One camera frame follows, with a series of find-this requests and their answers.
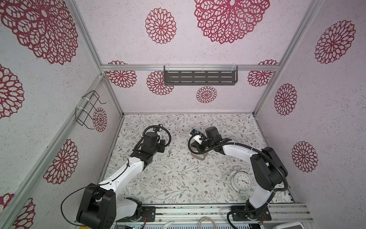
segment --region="alarm clock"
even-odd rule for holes
[[[230,173],[230,176],[231,186],[235,191],[239,192],[240,194],[245,194],[252,190],[253,180],[246,171],[233,170]]]

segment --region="floral patterned surface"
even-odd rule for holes
[[[189,152],[187,141],[192,128],[204,131],[215,126],[223,138],[264,148],[264,140],[251,114],[126,115],[105,177],[125,164],[146,127],[160,123],[170,131],[171,144],[164,153],[156,153],[153,162],[124,188],[119,200],[134,197],[145,204],[243,203],[250,197],[251,192],[237,193],[229,177],[231,170],[243,169],[254,180],[249,163],[214,151],[204,160],[198,160]],[[287,192],[282,192],[273,202],[290,203],[292,200]]]

